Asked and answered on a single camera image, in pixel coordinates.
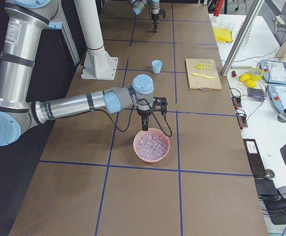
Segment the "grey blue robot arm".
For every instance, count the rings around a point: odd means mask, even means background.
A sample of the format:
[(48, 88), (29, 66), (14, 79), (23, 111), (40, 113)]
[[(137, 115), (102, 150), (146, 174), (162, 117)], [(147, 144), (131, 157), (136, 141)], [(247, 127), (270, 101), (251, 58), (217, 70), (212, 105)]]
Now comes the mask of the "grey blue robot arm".
[(127, 0), (136, 16), (140, 15), (146, 7), (149, 7), (153, 31), (157, 32), (159, 17), (162, 14), (159, 0)]
[(8, 15), (0, 53), (0, 147), (17, 141), (30, 129), (59, 118), (97, 109), (114, 114), (129, 107), (151, 111), (154, 83), (136, 75), (131, 84), (68, 97), (81, 61), (82, 78), (112, 81), (118, 58), (106, 51), (96, 2), (70, 2), (81, 26), (86, 52), (77, 50), (60, 0), (7, 0)]

